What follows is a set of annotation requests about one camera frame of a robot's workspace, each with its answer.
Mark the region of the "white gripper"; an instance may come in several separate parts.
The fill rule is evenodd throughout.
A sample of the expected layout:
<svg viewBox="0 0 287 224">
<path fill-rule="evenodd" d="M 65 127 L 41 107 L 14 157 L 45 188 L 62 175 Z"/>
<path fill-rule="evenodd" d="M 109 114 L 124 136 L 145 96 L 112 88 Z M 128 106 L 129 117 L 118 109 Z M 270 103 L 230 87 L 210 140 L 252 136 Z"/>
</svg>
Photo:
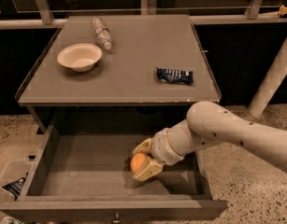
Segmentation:
<svg viewBox="0 0 287 224">
<path fill-rule="evenodd" d="M 163 171 L 163 165 L 159 162 L 172 166 L 184 159 L 184 157 L 179 155 L 170 145 L 167 128 L 158 132 L 152 139 L 147 138 L 136 146 L 133 150 L 133 154 L 137 153 L 151 153 L 154 158 L 148 156 L 139 170 L 135 174 L 133 173 L 133 178 L 140 182 L 146 181 Z"/>
</svg>

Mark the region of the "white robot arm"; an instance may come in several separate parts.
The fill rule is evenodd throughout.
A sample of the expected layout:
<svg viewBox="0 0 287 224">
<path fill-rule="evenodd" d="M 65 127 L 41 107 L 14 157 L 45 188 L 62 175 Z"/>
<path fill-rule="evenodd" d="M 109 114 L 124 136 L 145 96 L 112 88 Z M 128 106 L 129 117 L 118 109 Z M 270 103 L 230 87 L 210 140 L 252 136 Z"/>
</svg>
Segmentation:
<svg viewBox="0 0 287 224">
<path fill-rule="evenodd" d="M 212 102 L 192 105 L 186 119 L 144 140 L 133 153 L 145 160 L 133 169 L 137 181 L 160 174 L 192 152 L 226 142 L 249 151 L 287 174 L 287 131 L 251 122 Z"/>
</svg>

